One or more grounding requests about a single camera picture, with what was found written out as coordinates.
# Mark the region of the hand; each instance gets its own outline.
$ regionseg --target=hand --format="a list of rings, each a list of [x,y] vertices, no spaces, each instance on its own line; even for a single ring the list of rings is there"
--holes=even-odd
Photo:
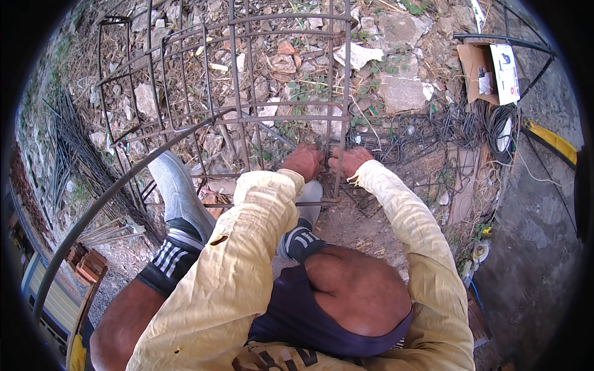
[[[338,152],[339,148],[335,147],[332,150],[332,157],[328,159],[330,171],[333,173],[338,171]],[[373,155],[364,147],[354,147],[352,150],[346,150],[342,155],[342,174],[340,176],[344,179],[352,177],[357,169],[369,160],[373,160]]]
[[[318,151],[317,144],[301,143],[292,154],[287,156],[282,168],[299,173],[307,183],[324,170],[323,163],[324,153]]]

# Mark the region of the cardboard box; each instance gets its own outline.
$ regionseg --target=cardboard box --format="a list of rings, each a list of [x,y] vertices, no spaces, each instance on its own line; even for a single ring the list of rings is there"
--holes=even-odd
[[[468,43],[458,45],[457,50],[466,76],[468,103],[482,99],[503,106],[520,100],[516,59],[510,45]]]

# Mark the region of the shirt sleeve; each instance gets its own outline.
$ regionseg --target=shirt sleeve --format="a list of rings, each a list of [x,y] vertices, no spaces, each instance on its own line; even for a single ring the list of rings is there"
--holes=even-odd
[[[235,206],[222,214],[198,261],[155,314],[126,370],[224,370],[266,312],[270,261],[280,236],[297,225],[301,175],[243,174]]]
[[[398,176],[375,160],[356,172],[355,183],[374,194],[410,263],[413,318],[405,348],[366,360],[369,370],[474,370],[464,285],[435,218]]]

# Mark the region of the sock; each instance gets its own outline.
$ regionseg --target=sock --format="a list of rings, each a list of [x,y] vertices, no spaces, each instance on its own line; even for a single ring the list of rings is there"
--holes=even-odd
[[[307,219],[299,218],[297,226],[287,234],[287,254],[300,263],[328,245],[316,236],[312,229],[313,226]]]
[[[198,260],[204,244],[198,231],[187,221],[168,221],[169,233],[153,259],[136,278],[168,298]]]

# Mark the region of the man's left hand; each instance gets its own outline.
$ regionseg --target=man's left hand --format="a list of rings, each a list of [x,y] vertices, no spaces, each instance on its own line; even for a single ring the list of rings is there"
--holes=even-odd
[[[323,163],[324,153],[318,150],[317,144],[301,143],[287,156],[282,168],[299,173],[307,183],[324,170]]]

